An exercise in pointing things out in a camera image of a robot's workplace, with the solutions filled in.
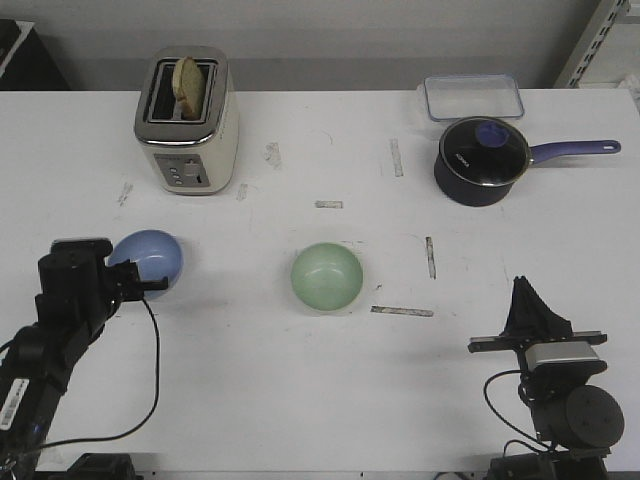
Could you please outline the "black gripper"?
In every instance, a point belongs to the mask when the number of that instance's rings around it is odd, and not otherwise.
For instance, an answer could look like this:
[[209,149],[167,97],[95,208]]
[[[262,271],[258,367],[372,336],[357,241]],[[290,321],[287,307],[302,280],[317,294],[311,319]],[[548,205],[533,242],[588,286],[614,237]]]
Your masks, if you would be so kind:
[[[543,339],[517,336],[522,330],[522,322],[532,336],[564,337]],[[601,345],[607,340],[607,335],[600,331],[578,331],[573,333],[571,322],[553,312],[540,298],[526,277],[517,276],[513,280],[511,303],[501,335],[471,337],[467,348],[470,353],[511,350],[516,354],[521,368],[529,372],[524,353],[532,345],[550,342],[584,341],[594,349],[594,346]],[[575,367],[591,373],[601,373],[607,368],[607,363],[600,358],[596,364],[565,367]]]
[[122,303],[156,299],[164,295],[169,289],[169,278],[141,280],[137,264],[126,260],[104,266],[102,288],[107,312],[116,313]]

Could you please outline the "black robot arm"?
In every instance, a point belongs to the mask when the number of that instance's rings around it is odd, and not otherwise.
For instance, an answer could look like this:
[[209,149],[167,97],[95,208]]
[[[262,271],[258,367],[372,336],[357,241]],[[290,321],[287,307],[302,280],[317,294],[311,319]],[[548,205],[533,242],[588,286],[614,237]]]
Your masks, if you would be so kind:
[[525,277],[514,279],[503,331],[471,338],[468,349],[515,353],[518,396],[535,432],[521,432],[516,440],[528,453],[502,453],[491,460],[486,478],[607,478],[604,460],[621,439],[625,422],[615,398],[589,382],[607,368],[594,350],[606,340],[601,331],[574,330]]
[[30,479],[71,374],[124,302],[168,288],[140,279],[135,263],[107,266],[87,253],[49,254],[38,263],[37,320],[21,328],[1,361],[1,476]]

